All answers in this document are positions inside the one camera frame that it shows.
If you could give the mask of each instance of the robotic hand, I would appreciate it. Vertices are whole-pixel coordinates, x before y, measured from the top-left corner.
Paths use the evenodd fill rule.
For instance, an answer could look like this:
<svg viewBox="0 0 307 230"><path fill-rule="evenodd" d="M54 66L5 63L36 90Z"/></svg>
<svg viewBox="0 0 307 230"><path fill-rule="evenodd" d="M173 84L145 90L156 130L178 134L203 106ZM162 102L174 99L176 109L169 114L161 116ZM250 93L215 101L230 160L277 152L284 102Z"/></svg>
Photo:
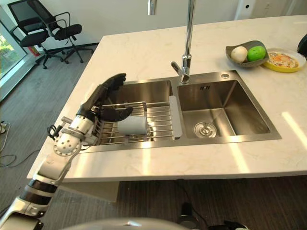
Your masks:
<svg viewBox="0 0 307 230"><path fill-rule="evenodd" d="M132 108L118 111L105 109L103 104L112 91L116 91L126 80L126 74L120 73L97 86L90 98L81 105L76 117L71 120L63 117L62 124L52 129L49 136L54 139L53 151L42 162L32 180L21 195L15 198L0 219L0 230L39 230L50 201L68 172L72 159L80 152L82 142L88 146L95 144L97 137L90 132L97 119L121 121L132 113Z"/></svg>

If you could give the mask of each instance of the white countertop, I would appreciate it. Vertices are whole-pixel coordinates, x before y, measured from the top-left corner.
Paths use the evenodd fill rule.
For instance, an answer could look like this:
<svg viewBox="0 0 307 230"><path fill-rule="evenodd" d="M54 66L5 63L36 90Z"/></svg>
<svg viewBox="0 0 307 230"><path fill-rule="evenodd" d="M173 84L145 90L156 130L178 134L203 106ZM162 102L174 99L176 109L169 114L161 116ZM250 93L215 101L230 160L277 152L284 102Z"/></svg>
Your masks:
<svg viewBox="0 0 307 230"><path fill-rule="evenodd" d="M267 48L296 50L306 34L307 15L195 25L191 74L235 69L267 113L281 140L194 145L79 154L64 182L246 178L307 173L307 66L296 73L257 67L241 69L225 56L225 46L260 40ZM80 104L107 78L127 73L127 81L176 76L185 27L104 36L60 113L74 118ZM28 178L53 141L47 138Z"/></svg>

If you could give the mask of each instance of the sink drain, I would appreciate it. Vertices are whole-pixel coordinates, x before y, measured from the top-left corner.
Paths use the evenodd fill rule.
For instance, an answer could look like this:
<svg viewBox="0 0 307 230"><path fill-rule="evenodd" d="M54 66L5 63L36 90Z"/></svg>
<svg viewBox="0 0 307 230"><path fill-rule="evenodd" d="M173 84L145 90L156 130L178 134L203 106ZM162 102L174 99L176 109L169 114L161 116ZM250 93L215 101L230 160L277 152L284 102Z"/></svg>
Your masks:
<svg viewBox="0 0 307 230"><path fill-rule="evenodd" d="M214 138L216 136L216 128L207 122L199 122L194 127L194 133L199 138Z"/></svg>

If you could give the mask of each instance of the yellow plate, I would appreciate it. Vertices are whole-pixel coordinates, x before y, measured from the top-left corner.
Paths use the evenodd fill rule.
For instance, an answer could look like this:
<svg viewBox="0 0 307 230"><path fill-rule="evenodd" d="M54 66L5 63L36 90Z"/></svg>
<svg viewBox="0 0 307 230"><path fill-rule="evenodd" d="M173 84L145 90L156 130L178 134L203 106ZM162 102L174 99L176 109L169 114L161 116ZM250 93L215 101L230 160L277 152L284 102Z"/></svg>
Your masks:
<svg viewBox="0 0 307 230"><path fill-rule="evenodd" d="M283 73L293 73L293 72L299 71L306 64L305 57L295 51L292 51L289 49L280 49L280 48L270 48L270 49L267 49L267 51L268 53L272 53L272 52L283 53L298 61L298 67L295 67L295 68L280 67L272 63L265 62L263 65L271 70L274 70L277 72L283 72Z"/></svg>

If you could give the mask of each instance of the gray carpet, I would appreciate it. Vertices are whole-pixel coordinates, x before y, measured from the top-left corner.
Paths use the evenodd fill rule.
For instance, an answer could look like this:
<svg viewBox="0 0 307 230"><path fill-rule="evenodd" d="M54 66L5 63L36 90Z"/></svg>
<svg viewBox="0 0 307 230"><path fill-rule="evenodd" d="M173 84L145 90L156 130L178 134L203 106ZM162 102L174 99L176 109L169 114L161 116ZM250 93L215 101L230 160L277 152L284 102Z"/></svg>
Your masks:
<svg viewBox="0 0 307 230"><path fill-rule="evenodd" d="M1 104L1 120L12 124L1 155L16 154L19 162L43 145L46 127L55 122L91 57L90 52L81 55L83 64L73 55L68 65L52 58L47 70L35 67ZM36 154L16 168L0 168L0 210L23 190ZM180 183L209 225L226 219L244 223L251 230L307 230L307 176ZM115 204L58 190L42 218L43 229L114 217L176 221L186 201L173 181L121 182Z"/></svg>

